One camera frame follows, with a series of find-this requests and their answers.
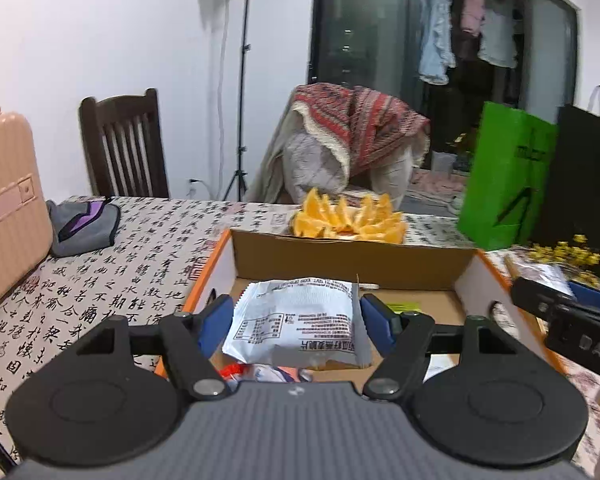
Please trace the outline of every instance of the black device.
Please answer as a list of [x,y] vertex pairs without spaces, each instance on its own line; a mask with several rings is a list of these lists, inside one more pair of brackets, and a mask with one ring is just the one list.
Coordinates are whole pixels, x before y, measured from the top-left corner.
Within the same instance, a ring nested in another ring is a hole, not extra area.
[[[157,326],[110,317],[24,381],[6,407],[23,457],[8,478],[586,478],[568,462],[584,398],[485,317],[436,325],[365,294],[384,360],[362,396],[350,383],[231,393],[200,346],[223,301]],[[170,382],[134,366],[143,353],[163,355]],[[423,383],[436,353],[459,365]]]
[[515,305],[549,323],[548,349],[600,375],[600,308],[525,278],[516,279],[510,294]]

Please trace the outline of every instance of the light stand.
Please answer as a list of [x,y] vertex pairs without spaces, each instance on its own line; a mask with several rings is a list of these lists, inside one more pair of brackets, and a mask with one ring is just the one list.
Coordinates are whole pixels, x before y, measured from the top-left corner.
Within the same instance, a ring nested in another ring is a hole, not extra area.
[[238,187],[238,202],[242,201],[242,197],[244,193],[247,191],[247,183],[244,179],[246,173],[242,169],[242,154],[247,151],[247,147],[243,145],[242,141],[242,116],[243,116],[243,108],[244,108],[244,61],[246,58],[246,54],[251,49],[251,45],[247,44],[247,20],[249,15],[249,1],[244,0],[244,16],[242,18],[242,45],[240,47],[240,88],[238,91],[238,142],[236,147],[236,155],[238,168],[234,172],[234,176],[229,183],[229,186],[224,193],[224,198],[222,200],[226,200],[229,196],[229,192],[231,188],[234,186],[234,182],[237,182]]

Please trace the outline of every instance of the chair back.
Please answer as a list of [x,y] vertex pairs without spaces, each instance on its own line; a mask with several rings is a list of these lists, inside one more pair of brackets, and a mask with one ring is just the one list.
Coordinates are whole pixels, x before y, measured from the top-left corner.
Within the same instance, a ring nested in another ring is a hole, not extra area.
[[99,102],[87,97],[79,116],[95,194],[169,197],[155,88]]

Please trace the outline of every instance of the white plastic package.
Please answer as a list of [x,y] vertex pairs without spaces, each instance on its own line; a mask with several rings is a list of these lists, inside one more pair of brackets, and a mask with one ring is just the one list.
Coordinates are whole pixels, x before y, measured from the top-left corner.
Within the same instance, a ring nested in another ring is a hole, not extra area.
[[369,366],[358,285],[321,278],[251,283],[235,306],[222,352],[247,364]]

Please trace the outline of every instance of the pink suitcase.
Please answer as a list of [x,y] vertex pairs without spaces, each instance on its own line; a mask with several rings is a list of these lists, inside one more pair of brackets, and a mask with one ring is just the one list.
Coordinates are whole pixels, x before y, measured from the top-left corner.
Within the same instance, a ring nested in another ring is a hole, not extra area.
[[0,113],[0,298],[46,257],[51,241],[29,123]]

